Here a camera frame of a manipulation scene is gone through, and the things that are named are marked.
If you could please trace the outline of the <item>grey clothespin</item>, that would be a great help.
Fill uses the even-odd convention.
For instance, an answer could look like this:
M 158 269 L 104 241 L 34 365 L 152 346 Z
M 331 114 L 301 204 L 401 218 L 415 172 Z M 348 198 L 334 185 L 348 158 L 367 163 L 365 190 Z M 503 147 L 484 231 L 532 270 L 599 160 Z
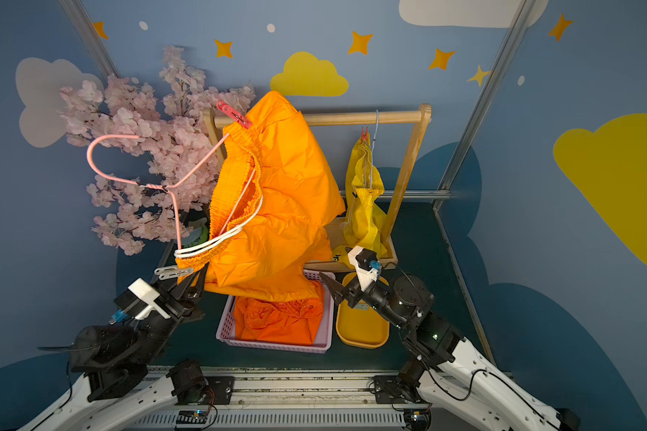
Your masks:
M 168 280 L 172 278 L 183 278 L 194 273 L 193 268 L 180 269 L 176 265 L 156 268 L 154 270 L 154 275 L 157 276 L 159 280 Z

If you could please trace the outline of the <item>dark orange shorts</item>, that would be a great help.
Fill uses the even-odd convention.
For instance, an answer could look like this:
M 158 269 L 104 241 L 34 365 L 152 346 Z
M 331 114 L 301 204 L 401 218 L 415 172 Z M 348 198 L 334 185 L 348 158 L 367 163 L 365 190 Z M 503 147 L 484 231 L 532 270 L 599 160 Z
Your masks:
M 311 346 L 325 310 L 325 292 L 319 281 L 309 283 L 316 297 L 284 303 L 235 298 L 235 338 L 298 346 Z

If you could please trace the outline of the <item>light orange shorts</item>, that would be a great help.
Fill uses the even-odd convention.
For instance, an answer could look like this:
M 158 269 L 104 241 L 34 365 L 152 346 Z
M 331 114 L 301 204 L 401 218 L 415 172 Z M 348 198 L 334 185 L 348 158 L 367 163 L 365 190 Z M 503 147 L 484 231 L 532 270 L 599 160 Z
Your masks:
M 318 299 L 304 275 L 327 261 L 326 226 L 345 210 L 325 155 L 303 114 L 280 93 L 249 111 L 251 127 L 224 129 L 228 157 L 210 201 L 211 249 L 176 254 L 179 269 L 206 269 L 206 290 L 272 303 Z

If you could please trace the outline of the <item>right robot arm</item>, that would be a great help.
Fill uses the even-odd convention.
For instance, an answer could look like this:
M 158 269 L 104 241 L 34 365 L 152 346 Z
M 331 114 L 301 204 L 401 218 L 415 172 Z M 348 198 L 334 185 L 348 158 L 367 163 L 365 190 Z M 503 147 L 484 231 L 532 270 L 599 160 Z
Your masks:
M 479 430 L 577 430 L 580 418 L 553 408 L 517 385 L 491 363 L 454 325 L 431 312 L 434 296 L 415 276 L 393 285 L 358 279 L 343 285 L 321 276 L 340 305 L 363 302 L 396 328 L 411 353 L 395 379 L 406 397 L 446 409 Z

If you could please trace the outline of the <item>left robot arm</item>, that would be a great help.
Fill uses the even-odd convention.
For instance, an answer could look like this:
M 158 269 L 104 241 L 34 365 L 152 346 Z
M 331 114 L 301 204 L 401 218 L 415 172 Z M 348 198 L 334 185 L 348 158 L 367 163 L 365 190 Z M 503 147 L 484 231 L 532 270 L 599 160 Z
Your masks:
M 194 360 L 183 360 L 150 384 L 148 366 L 183 323 L 203 314 L 206 269 L 165 267 L 156 283 L 139 278 L 114 301 L 106 325 L 81 330 L 68 353 L 68 390 L 24 425 L 26 430 L 122 430 L 174 404 L 213 402 Z

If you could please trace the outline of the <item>yellow shorts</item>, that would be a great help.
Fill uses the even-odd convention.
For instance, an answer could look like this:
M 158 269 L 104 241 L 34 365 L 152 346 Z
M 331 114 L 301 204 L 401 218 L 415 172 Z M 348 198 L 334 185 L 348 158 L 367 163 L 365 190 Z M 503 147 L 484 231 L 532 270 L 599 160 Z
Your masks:
M 377 253 L 379 258 L 388 255 L 388 248 L 381 239 L 381 228 L 386 213 L 377 205 L 377 199 L 385 192 L 380 173 L 374 165 L 373 188 L 368 189 L 368 145 L 370 141 L 359 139 L 352 147 L 345 177 L 345 199 L 347 210 L 341 224 L 343 245 L 332 250 L 347 269 L 354 269 L 348 259 L 347 247 L 361 246 Z

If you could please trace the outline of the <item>yellow plastic tray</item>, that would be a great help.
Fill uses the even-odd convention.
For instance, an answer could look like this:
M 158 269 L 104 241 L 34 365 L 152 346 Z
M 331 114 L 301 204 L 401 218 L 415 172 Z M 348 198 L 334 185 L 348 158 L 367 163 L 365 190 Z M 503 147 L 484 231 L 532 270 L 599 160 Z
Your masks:
M 362 300 L 354 307 L 347 300 L 338 306 L 335 328 L 339 339 L 355 348 L 380 348 L 390 333 L 390 323 Z

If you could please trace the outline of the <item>pink plastic basket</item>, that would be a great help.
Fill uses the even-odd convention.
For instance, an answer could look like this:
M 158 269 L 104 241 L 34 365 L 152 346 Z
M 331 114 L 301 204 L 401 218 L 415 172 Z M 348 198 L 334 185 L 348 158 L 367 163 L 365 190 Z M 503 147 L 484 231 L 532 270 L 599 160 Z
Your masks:
M 308 285 L 312 281 L 319 281 L 322 284 L 322 280 L 319 276 L 319 272 L 306 270 L 304 272 L 304 277 L 308 279 Z M 257 348 L 257 349 L 267 349 L 267 350 L 280 350 L 288 352 L 298 352 L 306 354 L 323 354 L 329 350 L 332 344 L 332 320 L 334 319 L 334 300 L 332 300 L 328 290 L 323 286 L 323 292 L 325 292 L 325 310 L 323 310 L 323 319 L 316 335 L 316 339 L 313 345 L 311 346 L 298 346 L 298 345 L 288 345 L 288 344 L 279 344 L 279 343 L 269 343 L 269 342 L 259 342 L 259 341 L 244 341 L 235 338 L 235 318 L 233 316 L 233 310 L 235 308 L 235 298 L 244 297 L 244 296 L 230 296 L 221 316 L 219 327 L 216 332 L 216 339 L 220 342 L 223 342 L 231 347 L 239 348 Z M 275 302 L 275 301 L 265 301 L 272 303 L 284 303 L 284 302 Z

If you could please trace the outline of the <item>pink cherry blossom tree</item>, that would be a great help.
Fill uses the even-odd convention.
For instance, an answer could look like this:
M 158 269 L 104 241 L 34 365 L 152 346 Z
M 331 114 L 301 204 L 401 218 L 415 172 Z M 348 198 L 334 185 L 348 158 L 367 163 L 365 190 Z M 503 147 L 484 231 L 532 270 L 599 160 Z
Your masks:
M 59 91 L 68 143 L 87 147 L 103 136 L 98 147 L 147 162 L 143 178 L 121 174 L 111 181 L 98 174 L 86 188 L 95 206 L 116 208 L 95 217 L 93 232 L 104 245 L 128 256 L 140 253 L 148 242 L 175 242 L 189 235 L 190 229 L 175 226 L 174 213 L 210 203 L 220 170 L 219 158 L 208 153 L 214 145 L 203 112 L 224 101 L 246 113 L 256 97 L 251 84 L 226 91 L 207 85 L 205 72 L 189 66 L 182 55 L 182 48 L 164 49 L 159 75 L 171 91 L 162 99 L 152 85 L 115 75 L 108 77 L 105 89 L 84 80 L 77 88 Z

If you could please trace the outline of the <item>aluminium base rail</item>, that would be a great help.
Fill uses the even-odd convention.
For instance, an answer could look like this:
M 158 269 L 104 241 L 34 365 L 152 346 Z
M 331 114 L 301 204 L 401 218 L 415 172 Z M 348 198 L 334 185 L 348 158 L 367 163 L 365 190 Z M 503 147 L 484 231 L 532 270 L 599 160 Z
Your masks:
M 436 429 L 444 416 L 464 427 L 512 430 L 506 416 L 475 395 L 449 400 L 425 378 L 414 400 L 395 388 L 387 370 L 207 369 L 210 394 L 202 404 L 160 404 L 160 392 L 142 396 L 148 412 L 123 425 L 125 430 L 237 430 L 364 428 Z

